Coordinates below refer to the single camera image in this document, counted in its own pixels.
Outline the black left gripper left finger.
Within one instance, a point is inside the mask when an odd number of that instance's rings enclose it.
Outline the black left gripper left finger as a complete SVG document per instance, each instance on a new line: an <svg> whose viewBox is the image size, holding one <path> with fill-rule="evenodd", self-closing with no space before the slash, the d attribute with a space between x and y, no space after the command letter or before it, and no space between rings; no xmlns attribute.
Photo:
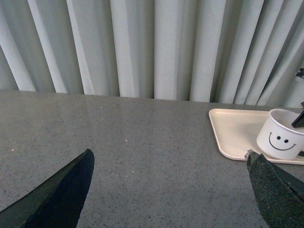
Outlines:
<svg viewBox="0 0 304 228"><path fill-rule="evenodd" d="M90 188L95 157L77 156L0 213L2 228L75 228Z"/></svg>

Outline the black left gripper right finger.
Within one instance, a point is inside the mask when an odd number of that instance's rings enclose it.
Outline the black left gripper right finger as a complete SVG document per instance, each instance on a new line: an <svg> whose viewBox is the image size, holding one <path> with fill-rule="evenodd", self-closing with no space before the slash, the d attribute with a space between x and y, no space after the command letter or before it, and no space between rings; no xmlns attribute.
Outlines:
<svg viewBox="0 0 304 228"><path fill-rule="evenodd" d="M304 183L250 149L245 155L258 209L270 228L304 226Z"/></svg>

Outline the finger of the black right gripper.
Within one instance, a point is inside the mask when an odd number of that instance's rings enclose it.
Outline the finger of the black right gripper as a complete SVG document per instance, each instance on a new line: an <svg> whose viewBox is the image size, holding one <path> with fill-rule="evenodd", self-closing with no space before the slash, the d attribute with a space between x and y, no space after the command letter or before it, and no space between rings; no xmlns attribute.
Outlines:
<svg viewBox="0 0 304 228"><path fill-rule="evenodd" d="M302 112L291 124L294 128L304 127L304 102L301 102L301 106Z"/></svg>

